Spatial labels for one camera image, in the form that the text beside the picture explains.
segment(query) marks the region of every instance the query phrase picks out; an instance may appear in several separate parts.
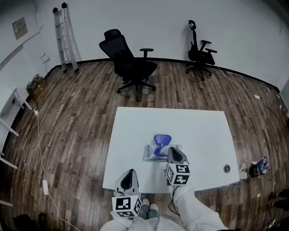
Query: black office chair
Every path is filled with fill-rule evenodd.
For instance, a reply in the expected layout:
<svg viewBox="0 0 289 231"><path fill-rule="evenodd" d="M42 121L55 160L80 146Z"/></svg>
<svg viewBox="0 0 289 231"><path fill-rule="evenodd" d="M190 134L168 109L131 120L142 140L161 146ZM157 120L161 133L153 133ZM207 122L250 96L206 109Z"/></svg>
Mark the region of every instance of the black office chair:
<svg viewBox="0 0 289 231"><path fill-rule="evenodd" d="M121 35L121 32L118 29L112 29L104 33L105 40L111 39L119 35Z"/></svg>
<svg viewBox="0 0 289 231"><path fill-rule="evenodd" d="M199 70L201 74L201 80L204 81L204 76L202 71L209 72L209 76L212 75L212 72L210 72L208 69L204 68L205 64L215 65L215 61L213 59L213 56L211 53L217 53L217 51L214 51L212 49L206 48L207 52L203 51L205 45L207 43L211 44L211 42L206 40L201 40L202 47L200 50L198 50L198 44L197 44L197 35L195 32L196 24L194 21L189 20L189 27L193 31L194 36L194 44L191 42L191 49L188 51L189 59L194 62L194 64L191 65L189 69L186 70L186 74L189 73L189 70Z"/></svg>
<svg viewBox="0 0 289 231"><path fill-rule="evenodd" d="M150 87L153 91L156 90L155 86L143 82L144 79L148 79L158 66L156 63L146 61L148 51L153 51L153 49L140 49L140 51L144 52L144 60L136 61L127 46L124 36L119 30L110 30L105 32L104 35L108 39L99 44L100 48L112 59L114 72L130 81L128 84L119 88L117 93L121 93L122 89L135 85L136 101L140 102L139 85Z"/></svg>

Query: cardboard box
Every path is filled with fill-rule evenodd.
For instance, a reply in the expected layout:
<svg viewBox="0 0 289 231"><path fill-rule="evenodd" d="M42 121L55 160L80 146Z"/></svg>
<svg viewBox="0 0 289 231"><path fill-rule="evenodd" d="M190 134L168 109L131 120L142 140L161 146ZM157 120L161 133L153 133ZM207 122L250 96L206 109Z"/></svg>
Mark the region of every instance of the cardboard box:
<svg viewBox="0 0 289 231"><path fill-rule="evenodd" d="M39 77L37 79L33 79L33 81L31 81L30 83L28 83L26 90L28 92L29 95L32 95L35 93L37 87L42 84L44 81L43 77Z"/></svg>
<svg viewBox="0 0 289 231"><path fill-rule="evenodd" d="M46 82L45 80L42 78L42 82L41 84L39 84L36 89L34 90L33 96L37 97L39 96L39 94L43 91L43 89L46 87Z"/></svg>

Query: aluminum ladder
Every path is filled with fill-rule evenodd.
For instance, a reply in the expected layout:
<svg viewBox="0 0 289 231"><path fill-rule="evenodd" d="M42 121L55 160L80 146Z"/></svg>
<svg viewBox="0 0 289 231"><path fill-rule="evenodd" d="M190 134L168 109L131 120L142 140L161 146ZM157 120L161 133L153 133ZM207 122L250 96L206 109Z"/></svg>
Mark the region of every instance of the aluminum ladder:
<svg viewBox="0 0 289 231"><path fill-rule="evenodd" d="M71 49L71 43L70 43L69 33L68 33L68 30L71 31L71 25L70 24L67 25L67 22L66 22L66 18L68 14L67 4L64 2L61 4L61 7L62 7L61 10L58 10L56 7L53 9L56 42L57 42L58 52L59 52L59 56L61 60L61 66L62 66L63 72L65 73L67 71L66 64L71 63L74 71L77 72L78 66L75 61L72 49ZM61 28L60 28L61 25L64 26L64 34L61 34ZM67 47L63 47L63 42L66 42ZM70 60L65 60L64 51L68 51Z"/></svg>

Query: white cable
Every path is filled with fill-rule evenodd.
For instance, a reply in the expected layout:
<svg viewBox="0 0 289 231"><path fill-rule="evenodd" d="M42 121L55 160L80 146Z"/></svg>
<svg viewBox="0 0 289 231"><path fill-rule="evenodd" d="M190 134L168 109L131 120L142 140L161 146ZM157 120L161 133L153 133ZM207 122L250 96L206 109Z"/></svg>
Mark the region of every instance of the white cable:
<svg viewBox="0 0 289 231"><path fill-rule="evenodd" d="M39 111L38 111L38 114L37 114L37 118L38 118L38 144L39 144L39 149L40 149L41 163L42 163L43 172L44 172L44 180L46 180L46 174L45 174L45 169L44 169L44 164L43 164L43 158L42 158L42 152L41 152L41 147L40 147Z"/></svg>
<svg viewBox="0 0 289 231"><path fill-rule="evenodd" d="M65 221L66 223L70 224L68 221L66 221L65 219L63 219L63 218L60 216L59 211L58 211L58 207L57 207L57 205L55 204L52 196L51 196L50 194L48 194L48 195L50 196L51 200L53 201L53 203L54 203L54 205L55 205L55 207L56 207L56 209L57 209L57 213L58 213L58 216L60 217L60 219L63 220L63 221ZM74 227L75 229L77 229L78 231L80 231L80 230L79 230L78 228L76 228L74 225L72 225L72 224L70 224L70 225L71 225L72 227Z"/></svg>
<svg viewBox="0 0 289 231"><path fill-rule="evenodd" d="M39 25L38 25L38 22L37 22L37 19L36 19L36 14L37 14L37 11L38 11L38 6L35 4L35 2L33 2L33 0L31 0L31 2L32 2L32 4L35 6L34 18L35 18L35 22L36 22L36 25L37 25L37 28L38 28L39 36L40 36L40 39L41 39L43 53L45 54L44 44L43 44L42 36L41 36L41 33L40 33L40 28L39 28Z"/></svg>
<svg viewBox="0 0 289 231"><path fill-rule="evenodd" d="M39 149L40 149L40 156L41 156L41 163L42 163L42 167L43 167L43 172L44 172L44 180L46 180L46 174L45 174L45 169L44 169L44 164L43 164L43 158L42 158L42 152L41 152L41 147L40 147L40 133L39 133L39 111L38 111L38 114L37 114L37 118L38 118L38 141L39 141ZM61 220L65 221L67 224L71 225L72 227L74 227L75 229L77 229L78 231L80 231L78 228L76 228L74 225L70 224L68 221L66 221L65 219L63 219L60 214L59 214L59 210L58 210L58 207L55 203L55 201L53 200L52 196L50 194L48 194L51 198L51 200L53 201L56 209L57 209L57 214L58 216L60 217Z"/></svg>
<svg viewBox="0 0 289 231"><path fill-rule="evenodd" d="M239 86L240 88L244 89L246 92L248 92L249 94L251 94L253 97L255 97L254 94L252 94L251 92L249 92L248 90L246 90L245 88L241 87L239 84L235 83L233 80L231 80L230 78L228 78L221 70L220 68L218 67L219 71L223 74L224 77L226 77L228 80L232 81L234 84L236 84L237 86Z"/></svg>

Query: white table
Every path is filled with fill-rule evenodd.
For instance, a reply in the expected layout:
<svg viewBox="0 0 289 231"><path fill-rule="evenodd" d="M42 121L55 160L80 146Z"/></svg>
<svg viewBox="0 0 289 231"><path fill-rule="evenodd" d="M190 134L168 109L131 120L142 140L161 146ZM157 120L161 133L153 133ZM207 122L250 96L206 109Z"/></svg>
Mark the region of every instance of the white table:
<svg viewBox="0 0 289 231"><path fill-rule="evenodd" d="M146 144L168 134L181 144L190 163L195 190L240 181L232 136L223 111L118 107L107 154L103 188L115 190L117 179L135 169L141 193L169 193L165 162L144 162ZM224 166L229 165L229 173Z"/></svg>
<svg viewBox="0 0 289 231"><path fill-rule="evenodd" d="M18 105L23 109L22 104L24 103L29 110L32 110L31 106L24 100L17 92L17 88L4 88L0 91L0 123L2 123L10 132L19 136L2 118L1 116L5 112L7 106L12 102L12 100L18 103Z"/></svg>

